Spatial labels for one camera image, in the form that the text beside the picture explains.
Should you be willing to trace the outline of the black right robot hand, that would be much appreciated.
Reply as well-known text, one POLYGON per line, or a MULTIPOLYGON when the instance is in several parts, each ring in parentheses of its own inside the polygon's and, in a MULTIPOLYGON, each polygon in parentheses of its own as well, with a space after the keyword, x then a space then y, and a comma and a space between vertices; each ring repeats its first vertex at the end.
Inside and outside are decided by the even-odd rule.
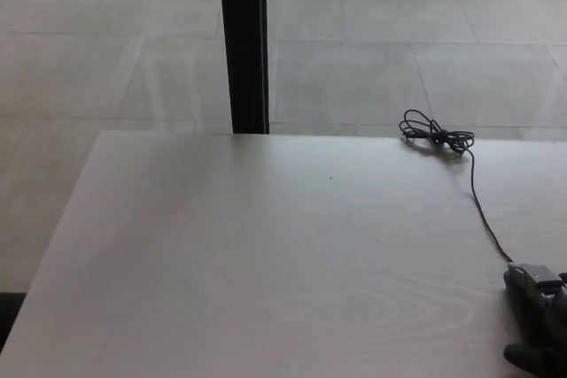
POLYGON ((508 264, 503 274, 509 302, 523 336, 503 357, 537 377, 566 375, 566 274, 545 265, 508 264))

